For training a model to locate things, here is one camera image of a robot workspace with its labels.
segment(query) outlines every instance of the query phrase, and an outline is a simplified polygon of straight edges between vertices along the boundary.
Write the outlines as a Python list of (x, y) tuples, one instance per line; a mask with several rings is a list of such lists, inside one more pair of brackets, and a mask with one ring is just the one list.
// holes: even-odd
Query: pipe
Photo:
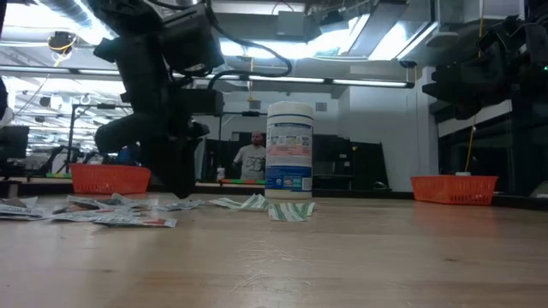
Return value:
[(43, 5), (60, 15), (73, 21), (80, 29), (78, 36), (87, 43), (97, 45), (103, 37), (113, 39), (115, 34), (102, 21), (100, 21), (82, 0), (37, 0)]

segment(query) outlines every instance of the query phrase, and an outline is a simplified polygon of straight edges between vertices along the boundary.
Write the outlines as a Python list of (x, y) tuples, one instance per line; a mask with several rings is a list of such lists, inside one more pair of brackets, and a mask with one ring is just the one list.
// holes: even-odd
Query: plastic basket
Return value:
[(75, 193), (145, 193), (151, 171), (117, 165), (70, 165)]
[(414, 198), (441, 204), (490, 205), (497, 176), (414, 176)]

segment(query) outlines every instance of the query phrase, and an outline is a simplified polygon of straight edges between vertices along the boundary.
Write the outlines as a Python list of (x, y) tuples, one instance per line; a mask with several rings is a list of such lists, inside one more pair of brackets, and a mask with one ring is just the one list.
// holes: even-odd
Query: wall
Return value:
[[(242, 112), (249, 111), (248, 92), (232, 92), (224, 94), (224, 111)], [(291, 93), (285, 92), (256, 92), (253, 93), (253, 99), (261, 101), (261, 113), (268, 112), (268, 106), (280, 101), (292, 101), (303, 104), (309, 104), (315, 108), (317, 102), (327, 103), (327, 112), (314, 112), (314, 133), (319, 134), (337, 134), (337, 115), (338, 101), (332, 99), (329, 93)], [(209, 139), (218, 139), (219, 119), (209, 115), (196, 116), (196, 121), (207, 124), (211, 133)], [(266, 116), (243, 117), (241, 115), (225, 115), (223, 117), (222, 140), (229, 140), (233, 132), (266, 132)]]
[(350, 87), (339, 101), (339, 135), (356, 142), (382, 143), (390, 187), (410, 192), (410, 176), (438, 173), (437, 127), (421, 91)]

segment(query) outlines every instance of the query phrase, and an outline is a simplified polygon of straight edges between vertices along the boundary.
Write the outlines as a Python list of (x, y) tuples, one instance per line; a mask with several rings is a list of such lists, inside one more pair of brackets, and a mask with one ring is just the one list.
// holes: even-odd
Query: ceiling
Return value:
[[(293, 0), (290, 1), (289, 4), (293, 6), (295, 11), (305, 11), (308, 14), (313, 15), (314, 18), (316, 18), (316, 15), (319, 16), (319, 12), (338, 9), (344, 5), (344, 7), (348, 9), (343, 13), (352, 17), (352, 14), (356, 14), (356, 10), (359, 11), (359, 14), (372, 13), (372, 15), (374, 15), (374, 10), (372, 10), (374, 6), (372, 7), (372, 3), (376, 3), (377, 1), (378, 0)], [(442, 3), (446, 3), (446, 6), (442, 6), (442, 9), (440, 10), (438, 10), (437, 7), (434, 7), (434, 9), (439, 12), (444, 12), (450, 7), (451, 10), (454, 10), (454, 7), (465, 6), (464, 3), (469, 3), (470, 1), (473, 0), (442, 1)], [(280, 38), (277, 35), (277, 14), (290, 11), (290, 8), (283, 3), (276, 4), (272, 1), (260, 0), (214, 0), (213, 8), (217, 13), (221, 27), (237, 37), (258, 41), (288, 40), (286, 37)], [(274, 15), (271, 14), (272, 8), (274, 8)], [(393, 34), (398, 35), (398, 39), (402, 40), (402, 42), (408, 44), (411, 39), (416, 37), (417, 33), (423, 31), (424, 27), (432, 21), (431, 8), (431, 0), (409, 0), (407, 8), (405, 8), (402, 14), (398, 15), (397, 19), (394, 20), (396, 24), (390, 31), (394, 32)], [(440, 21), (440, 24), (451, 30), (457, 29), (464, 33), (462, 34), (462, 37), (464, 38), (473, 39), (473, 33), (478, 32), (477, 22), (474, 21), (473, 17), (469, 17), (471, 21), (465, 23), (464, 17), (466, 15), (462, 12), (451, 16), (454, 17), (455, 15), (460, 16), (461, 19), (455, 20), (455, 18), (453, 18), (444, 24)], [(35, 22), (36, 20), (40, 20), (39, 26)], [(71, 20), (60, 16), (58, 13), (54, 13), (44, 5), (25, 6), (10, 3), (2, 33), (2, 40), (0, 41), (0, 64), (52, 67), (58, 55), (53, 55), (51, 50), (47, 47), (47, 39), (55, 31), (73, 32), (74, 27), (71, 25), (74, 25)], [(335, 42), (340, 39), (340, 35), (339, 37), (333, 36), (321, 44), (325, 44), (327, 46), (326, 49), (328, 50), (330, 49), (330, 44), (335, 44)], [(379, 48), (378, 54), (393, 52), (395, 47), (390, 43), (391, 40), (389, 39), (390, 38), (386, 38), (386, 40), (384, 42), (381, 41), (380, 44), (374, 43), (376, 46), (375, 48)], [(468, 40), (463, 39), (462, 42), (468, 44)], [(364, 45), (371, 44), (371, 42), (367, 37), (358, 37), (354, 45), (356, 44)], [(468, 52), (468, 50), (463, 48), (451, 49), (461, 50), (463, 54)], [(84, 39), (78, 40), (74, 51), (71, 52), (69, 58), (60, 63), (60, 67), (116, 69), (116, 65), (97, 58), (92, 52), (92, 45)], [(299, 59), (292, 59), (291, 62), (294, 66), (292, 76), (394, 81), (406, 80), (408, 76), (408, 72), (402, 68), (397, 61), (369, 61), (366, 57), (368, 55), (354, 55), (352, 57), (339, 56), (337, 53), (328, 54), (328, 56), (325, 56), (325, 53), (321, 53), (321, 55), (322, 56), (304, 56)], [(425, 42), (421, 42), (421, 44), (417, 45), (417, 47), (406, 56), (405, 60), (417, 61), (419, 64), (433, 65), (442, 61), (447, 61), (452, 56), (454, 57), (454, 55), (447, 51), (447, 48), (428, 48), (426, 47)], [(239, 56), (226, 56), (225, 61), (228, 65), (226, 68), (251, 69), (251, 63), (242, 61)], [(254, 71), (271, 73), (280, 72), (284, 69), (285, 67), (283, 64), (276, 59), (253, 59)], [(9, 83), (11, 83), (12, 87), (17, 92), (15, 112), (18, 113), (18, 110), (27, 104), (33, 97), (33, 94), (39, 89), (40, 85), (42, 85), (44, 76), (29, 76), (26, 74), (25, 77), (18, 77), (17, 74), (8, 75), (11, 75), (11, 77), (9, 77)], [(32, 126), (33, 131), (36, 133), (47, 134), (48, 132), (54, 132), (56, 127), (68, 127), (69, 118), (67, 115), (71, 110), (70, 104), (73, 102), (80, 102), (84, 97), (86, 97), (86, 99), (90, 98), (91, 103), (115, 103), (117, 105), (125, 105), (120, 102), (118, 97), (119, 94), (123, 92), (122, 82), (120, 81), (78, 80), (76, 76), (72, 78), (70, 76), (63, 77), (64, 79), (58, 79), (56, 76), (51, 76), (51, 78), (43, 84), (43, 87), (40, 89), (39, 95), (36, 98), (56, 94), (63, 98), (64, 108), (61, 108), (60, 110), (54, 110), (52, 108), (47, 109), (40, 106), (39, 99), (35, 98), (34, 101), (28, 105), (27, 109), (16, 117), (17, 122), (23, 125)], [(223, 92), (246, 91), (247, 83), (229, 83), (222, 81), (217, 83), (217, 88)], [(343, 93), (344, 89), (345, 86), (303, 85), (278, 82), (253, 83), (253, 90), (256, 92), (323, 92), (331, 93), (333, 98), (338, 98)], [(78, 137), (82, 137), (83, 144), (92, 145), (92, 140), (89, 137), (93, 134), (97, 126), (100, 125), (100, 123), (94, 121), (94, 116), (95, 120), (97, 118), (106, 119), (107, 116), (112, 119), (124, 116), (128, 112), (131, 112), (131, 110), (88, 110), (84, 112), (82, 117), (75, 123), (75, 126), (80, 128), (78, 130)], [(45, 117), (43, 123), (37, 123), (35, 121), (36, 115), (48, 116)], [(58, 135), (66, 135), (66, 133), (62, 132), (63, 129), (57, 129)], [(63, 138), (64, 137), (58, 140), (58, 142), (64, 142)]]

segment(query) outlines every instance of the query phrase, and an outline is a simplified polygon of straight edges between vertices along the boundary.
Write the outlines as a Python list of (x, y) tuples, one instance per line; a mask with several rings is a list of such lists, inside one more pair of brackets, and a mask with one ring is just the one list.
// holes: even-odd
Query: gray t-shirt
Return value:
[(261, 171), (262, 161), (266, 157), (264, 146), (258, 148), (253, 145), (243, 146), (236, 157), (234, 163), (241, 162), (242, 180), (264, 180), (265, 172)]

